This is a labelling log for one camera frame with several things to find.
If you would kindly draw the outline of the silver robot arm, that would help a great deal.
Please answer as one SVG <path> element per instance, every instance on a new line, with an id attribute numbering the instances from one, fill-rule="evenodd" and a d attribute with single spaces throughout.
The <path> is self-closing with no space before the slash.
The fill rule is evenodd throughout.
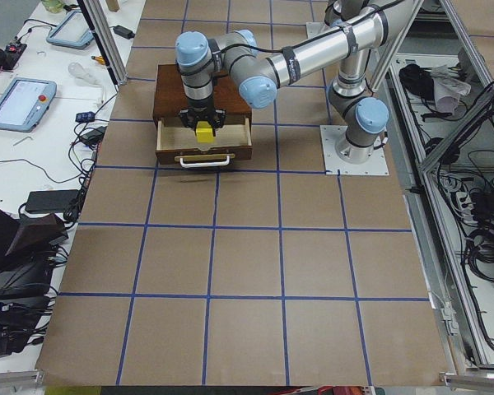
<path id="1" fill-rule="evenodd" d="M 175 42 L 177 67 L 187 109 L 179 112 L 182 124 L 192 130 L 206 122 L 222 128 L 226 113 L 214 105 L 213 78 L 225 71 L 248 106 L 262 109 L 277 97 L 277 91 L 328 65 L 338 63 L 338 75 L 327 90 L 329 103 L 347 124 L 335 150 L 347 163 L 368 161 L 385 130 L 389 111 L 382 100 L 367 95 L 366 59 L 372 49 L 386 46 L 379 68 L 388 67 L 394 41 L 403 36 L 421 7 L 419 1 L 330 1 L 324 26 L 317 35 L 257 58 L 254 35 L 236 30 L 215 38 L 189 31 Z"/>

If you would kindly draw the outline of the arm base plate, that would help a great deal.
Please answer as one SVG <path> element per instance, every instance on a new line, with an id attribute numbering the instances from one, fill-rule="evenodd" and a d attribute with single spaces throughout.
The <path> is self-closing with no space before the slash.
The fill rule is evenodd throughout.
<path id="1" fill-rule="evenodd" d="M 353 146 L 346 136 L 346 126 L 321 125 L 320 134 L 327 175 L 388 176 L 389 169 L 381 139 L 365 148 Z"/>
<path id="2" fill-rule="evenodd" d="M 317 37 L 324 37 L 333 28 L 333 25 L 328 25 L 322 22 L 307 22 L 306 34 L 307 39 L 312 40 Z"/>

